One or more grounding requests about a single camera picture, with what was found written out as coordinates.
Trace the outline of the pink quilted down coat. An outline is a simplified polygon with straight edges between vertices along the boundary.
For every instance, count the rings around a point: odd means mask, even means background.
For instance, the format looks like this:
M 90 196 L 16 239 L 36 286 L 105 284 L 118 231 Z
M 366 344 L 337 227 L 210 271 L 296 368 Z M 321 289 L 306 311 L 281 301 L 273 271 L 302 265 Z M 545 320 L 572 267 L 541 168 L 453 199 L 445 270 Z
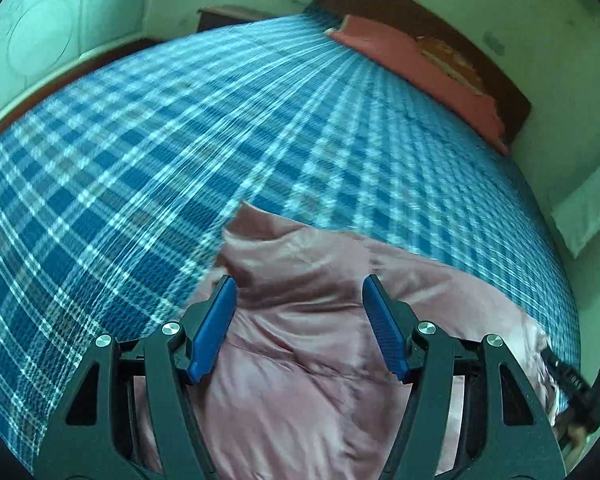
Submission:
M 502 336 L 548 418 L 557 387 L 546 333 L 474 276 L 344 231 L 242 204 L 195 292 L 235 279 L 237 309 L 211 375 L 189 389 L 224 479 L 375 479 L 410 389 L 391 374 L 362 306 L 364 278 L 449 335 Z

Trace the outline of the blue plaid bed cover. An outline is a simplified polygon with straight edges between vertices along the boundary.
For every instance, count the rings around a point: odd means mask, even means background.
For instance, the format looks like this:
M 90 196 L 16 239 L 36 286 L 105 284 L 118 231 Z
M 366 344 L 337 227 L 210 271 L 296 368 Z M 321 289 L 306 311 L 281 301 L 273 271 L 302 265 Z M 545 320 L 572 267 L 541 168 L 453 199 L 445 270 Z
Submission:
M 31 467 L 85 346 L 150 333 L 241 202 L 455 266 L 581 359 L 576 303 L 513 159 L 326 32 L 319 10 L 122 58 L 0 136 L 0 437 Z

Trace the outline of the red pillow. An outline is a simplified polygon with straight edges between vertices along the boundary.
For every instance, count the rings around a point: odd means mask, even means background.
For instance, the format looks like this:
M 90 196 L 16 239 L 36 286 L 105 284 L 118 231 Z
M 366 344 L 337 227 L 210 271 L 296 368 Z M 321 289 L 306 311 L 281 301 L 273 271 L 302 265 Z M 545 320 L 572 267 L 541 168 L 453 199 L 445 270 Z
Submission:
M 494 99 L 445 73 L 426 58 L 410 35 L 368 18 L 348 15 L 338 28 L 327 29 L 326 36 L 400 76 L 452 110 L 492 148 L 503 155 L 508 153 L 503 141 L 505 127 Z

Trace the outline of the white sliding-door wardrobe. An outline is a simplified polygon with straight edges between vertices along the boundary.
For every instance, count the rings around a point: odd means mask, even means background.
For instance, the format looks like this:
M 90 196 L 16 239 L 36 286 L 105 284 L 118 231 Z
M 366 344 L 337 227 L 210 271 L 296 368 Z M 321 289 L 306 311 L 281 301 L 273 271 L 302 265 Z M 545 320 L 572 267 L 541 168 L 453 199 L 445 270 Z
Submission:
M 145 0 L 2 0 L 0 111 L 82 55 L 140 32 Z

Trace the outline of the dark wooden nightstand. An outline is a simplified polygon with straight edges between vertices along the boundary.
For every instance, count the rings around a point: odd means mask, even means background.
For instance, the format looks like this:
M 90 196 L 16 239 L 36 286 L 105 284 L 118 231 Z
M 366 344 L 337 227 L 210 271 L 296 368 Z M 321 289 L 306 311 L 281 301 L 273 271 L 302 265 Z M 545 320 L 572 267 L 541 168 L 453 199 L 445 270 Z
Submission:
M 199 9 L 198 13 L 197 32 L 275 18 L 275 14 L 244 8 L 243 6 L 205 6 Z

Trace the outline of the dark wooden headboard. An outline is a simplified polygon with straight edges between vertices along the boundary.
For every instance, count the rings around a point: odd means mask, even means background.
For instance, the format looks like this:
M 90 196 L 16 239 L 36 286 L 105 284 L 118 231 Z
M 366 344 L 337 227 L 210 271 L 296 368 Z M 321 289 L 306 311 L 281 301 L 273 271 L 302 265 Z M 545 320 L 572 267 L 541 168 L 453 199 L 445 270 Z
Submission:
M 516 84 L 473 42 L 439 15 L 415 0 L 313 0 L 312 4 L 342 18 L 370 18 L 414 37 L 434 37 L 464 55 L 477 70 L 486 93 L 496 101 L 504 122 L 504 141 L 513 143 L 531 112 L 531 103 Z

